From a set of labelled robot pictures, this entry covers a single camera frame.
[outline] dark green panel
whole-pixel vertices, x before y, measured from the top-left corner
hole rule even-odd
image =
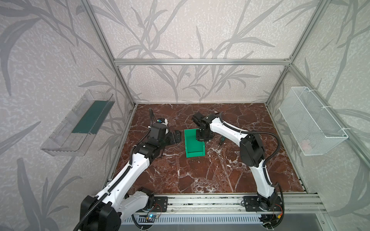
[[[72,133],[97,134],[113,104],[114,102],[110,101],[94,101]]]

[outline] red marble surface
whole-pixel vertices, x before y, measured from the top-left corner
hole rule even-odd
[[[187,158],[185,154],[184,129],[197,128],[191,117],[196,112],[208,115],[223,112],[223,119],[239,128],[277,133],[262,103],[238,104],[140,104],[134,115],[126,143],[116,168],[116,174],[126,165],[131,147],[136,144],[149,126],[149,108],[156,118],[168,119],[171,131],[182,131],[182,142],[164,150],[162,158],[153,163],[139,176],[129,190],[145,187],[157,194],[162,193],[253,193],[256,183],[247,165],[241,162],[239,147],[226,139],[218,146],[221,135],[206,143],[206,155]],[[272,136],[262,135],[267,156],[276,148]],[[302,186],[285,152],[267,163],[273,183],[280,182],[285,192],[302,192]]]

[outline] leaf patterned wallpaper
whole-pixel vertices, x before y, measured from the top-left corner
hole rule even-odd
[[[318,0],[91,0],[115,58],[288,58]],[[279,66],[120,67],[137,102],[265,102]]]
[[[0,230],[72,230],[131,105],[79,1],[0,1]],[[87,89],[115,104],[83,157],[40,150]]]
[[[369,147],[370,1],[334,1],[304,45],[295,65]],[[370,226],[370,171],[343,142],[321,156],[305,156],[279,106],[292,86],[288,74],[269,105],[286,148],[305,181],[319,193],[339,231]]]

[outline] wallpaper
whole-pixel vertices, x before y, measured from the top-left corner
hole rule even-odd
[[[334,1],[304,45],[294,65],[349,128],[369,147],[370,1]],[[288,74],[269,105],[285,146],[305,181],[320,195],[337,230],[370,226],[370,172],[347,142],[320,156],[305,156],[278,108],[292,86]]]
[[[0,16],[0,230],[72,230],[132,107],[79,1],[3,0]],[[116,101],[88,152],[42,151],[87,89]]]
[[[369,3],[329,4],[295,65],[370,152]]]
[[[266,102],[283,66],[125,66],[136,102]]]
[[[115,58],[288,58],[318,0],[92,0]]]

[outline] green tray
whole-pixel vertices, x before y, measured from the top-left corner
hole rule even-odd
[[[196,130],[198,129],[185,129],[185,152],[186,157],[205,156],[206,147],[204,142],[196,140]]]

